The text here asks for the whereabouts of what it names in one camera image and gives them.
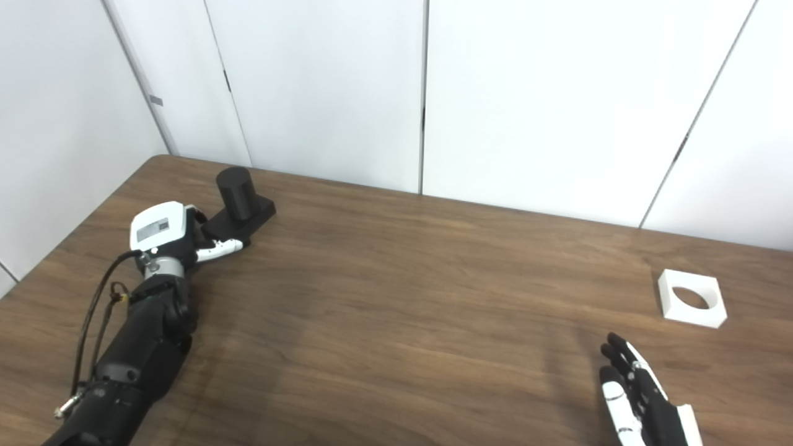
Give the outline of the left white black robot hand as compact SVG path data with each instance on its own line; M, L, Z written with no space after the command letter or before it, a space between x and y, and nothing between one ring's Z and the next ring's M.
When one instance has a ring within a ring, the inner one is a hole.
M204 234L209 222L194 205L167 201L140 212L131 221L130 249L141 252L135 263L142 276L186 277L193 266L243 250L239 239Z

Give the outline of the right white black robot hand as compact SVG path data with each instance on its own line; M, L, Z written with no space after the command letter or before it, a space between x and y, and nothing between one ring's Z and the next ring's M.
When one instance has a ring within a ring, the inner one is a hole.
M598 371L604 403L621 445L702 445L690 404L672 404L652 367L622 336L600 347L609 364Z

